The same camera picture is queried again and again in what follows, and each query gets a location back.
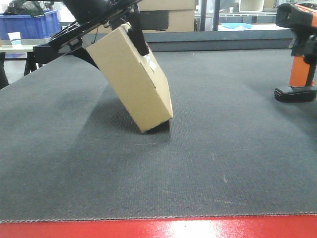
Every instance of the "red surface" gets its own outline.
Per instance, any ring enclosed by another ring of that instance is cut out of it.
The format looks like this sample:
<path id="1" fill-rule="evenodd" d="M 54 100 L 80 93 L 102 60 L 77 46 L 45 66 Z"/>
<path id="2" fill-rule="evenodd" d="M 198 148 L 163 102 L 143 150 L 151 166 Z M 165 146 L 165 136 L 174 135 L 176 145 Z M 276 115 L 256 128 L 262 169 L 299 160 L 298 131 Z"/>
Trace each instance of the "red surface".
<path id="1" fill-rule="evenodd" d="M 0 238 L 316 237 L 316 215 L 0 224 Z"/>

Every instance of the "orange power tool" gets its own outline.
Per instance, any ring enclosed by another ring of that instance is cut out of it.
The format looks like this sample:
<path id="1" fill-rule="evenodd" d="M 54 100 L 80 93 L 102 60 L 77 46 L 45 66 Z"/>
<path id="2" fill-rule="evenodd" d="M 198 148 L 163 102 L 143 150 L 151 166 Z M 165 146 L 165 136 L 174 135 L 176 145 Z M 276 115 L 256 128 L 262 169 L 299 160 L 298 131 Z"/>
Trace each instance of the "orange power tool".
<path id="1" fill-rule="evenodd" d="M 292 48 L 293 66 L 289 85 L 276 88 L 274 95 L 281 102 L 309 102 L 316 98 L 314 74 L 314 34 L 317 34 L 317 10 L 298 4 L 283 3 L 277 9 L 276 25 L 295 33 Z"/>

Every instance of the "table surface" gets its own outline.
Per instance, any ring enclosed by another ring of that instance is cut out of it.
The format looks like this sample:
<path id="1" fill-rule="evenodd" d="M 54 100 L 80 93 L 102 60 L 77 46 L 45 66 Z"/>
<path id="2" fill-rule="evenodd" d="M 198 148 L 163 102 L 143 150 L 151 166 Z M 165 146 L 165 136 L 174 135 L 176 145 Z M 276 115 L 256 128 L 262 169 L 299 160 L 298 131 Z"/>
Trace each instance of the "table surface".
<path id="1" fill-rule="evenodd" d="M 174 118 L 145 134 L 75 57 L 0 91 L 0 221 L 317 213 L 317 101 L 274 99 L 291 50 L 155 56 Z"/>
<path id="2" fill-rule="evenodd" d="M 33 52 L 33 47 L 37 45 L 21 45 L 18 48 L 12 47 L 12 45 L 3 45 L 0 47 L 0 53 L 25 53 Z"/>

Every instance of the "white cup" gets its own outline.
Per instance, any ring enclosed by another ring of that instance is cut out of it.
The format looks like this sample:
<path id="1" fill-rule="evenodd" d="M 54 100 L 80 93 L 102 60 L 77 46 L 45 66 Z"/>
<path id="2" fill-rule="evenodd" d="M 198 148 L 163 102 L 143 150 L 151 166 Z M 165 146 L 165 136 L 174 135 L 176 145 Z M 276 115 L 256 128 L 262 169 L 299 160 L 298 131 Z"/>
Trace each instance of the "white cup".
<path id="1" fill-rule="evenodd" d="M 12 47 L 13 48 L 20 48 L 22 46 L 21 41 L 21 33 L 20 32 L 10 32 L 8 33 Z"/>

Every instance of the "blue crate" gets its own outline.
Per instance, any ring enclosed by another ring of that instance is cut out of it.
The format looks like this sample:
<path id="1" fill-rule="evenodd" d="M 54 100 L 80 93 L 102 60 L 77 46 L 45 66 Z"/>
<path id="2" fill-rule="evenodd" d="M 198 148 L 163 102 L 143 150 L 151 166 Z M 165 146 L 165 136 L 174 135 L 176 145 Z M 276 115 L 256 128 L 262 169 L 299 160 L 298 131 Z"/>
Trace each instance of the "blue crate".
<path id="1" fill-rule="evenodd" d="M 8 32 L 21 32 L 22 39 L 43 39 L 60 31 L 57 10 L 44 11 L 45 16 L 0 14 L 0 39 L 9 40 Z"/>

